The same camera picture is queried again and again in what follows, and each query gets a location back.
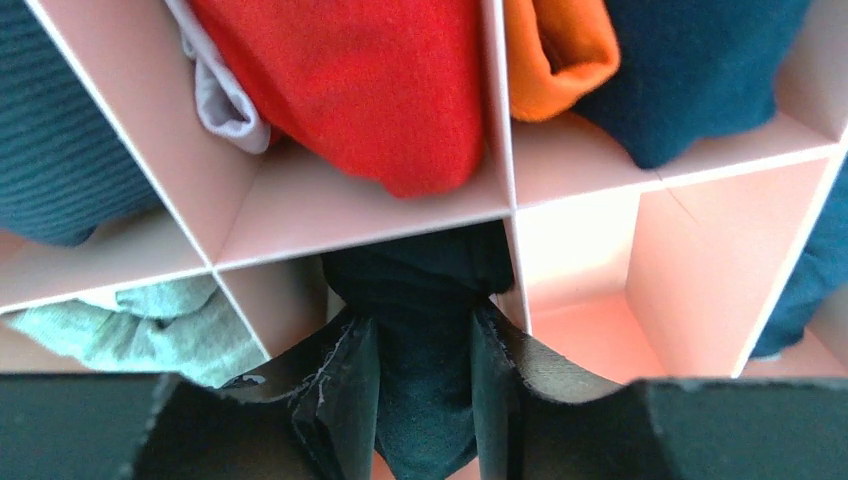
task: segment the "pink drawer organizer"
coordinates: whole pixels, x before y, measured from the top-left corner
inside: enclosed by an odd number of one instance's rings
[[[815,322],[785,362],[745,370],[848,149],[844,0],[814,2],[773,122],[656,172],[578,118],[512,123],[502,1],[482,0],[488,158],[460,190],[413,201],[303,149],[259,159],[207,134],[162,2],[29,3],[167,212],[72,250],[0,236],[0,311],[211,274],[270,358],[323,323],[311,255],[502,218],[519,285],[501,305],[600,375],[848,375],[840,314]],[[0,329],[0,371],[79,368]]]

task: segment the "folded clothing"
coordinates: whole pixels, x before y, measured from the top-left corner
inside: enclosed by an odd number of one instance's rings
[[[80,295],[79,300],[113,312],[168,319],[196,312],[216,290],[218,282],[202,275],[123,290],[100,288]]]
[[[524,121],[571,108],[621,57],[603,0],[505,0],[509,108]]]
[[[776,112],[774,76],[810,0],[606,0],[621,67],[574,111],[640,168],[704,137],[741,133]]]
[[[0,0],[0,229],[58,246],[158,205],[24,0]]]
[[[179,372],[217,388],[265,362],[262,349],[220,290],[196,312],[170,320],[72,300],[23,310],[7,323],[50,351],[94,370]]]
[[[413,197],[480,162],[478,2],[190,4],[262,117],[345,173]]]
[[[848,162],[836,182],[751,354],[769,357],[804,337],[822,302],[848,283]]]
[[[330,287],[377,326],[376,448],[398,480],[444,480],[476,455],[472,311],[513,283],[502,222],[322,255]]]
[[[194,60],[194,99],[200,123],[245,152],[267,150],[279,134],[272,138],[271,126],[259,116],[188,0],[165,0],[165,4],[180,26],[183,51]]]

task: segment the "blue cloth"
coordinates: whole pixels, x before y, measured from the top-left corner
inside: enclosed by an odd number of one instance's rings
[[[700,138],[758,127],[775,114],[774,76],[809,3],[606,0],[621,68],[573,111],[644,169]]]
[[[821,303],[848,282],[848,163],[757,341],[752,357],[766,357],[801,341]]]
[[[74,246],[156,192],[23,0],[0,0],[0,229]]]

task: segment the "dark green cloth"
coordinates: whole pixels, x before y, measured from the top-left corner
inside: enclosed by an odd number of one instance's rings
[[[398,480],[444,480],[477,454],[471,312],[513,283],[502,222],[322,259],[330,287],[377,325],[377,451]]]
[[[0,229],[74,246],[159,204],[23,0],[0,0],[0,58]]]
[[[574,111],[640,168],[775,114],[774,76],[810,0],[606,0],[621,68]]]

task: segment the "red folded cloth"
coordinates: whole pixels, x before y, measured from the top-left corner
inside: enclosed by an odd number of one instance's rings
[[[452,190],[482,156],[474,0],[190,0],[257,109],[397,197]]]

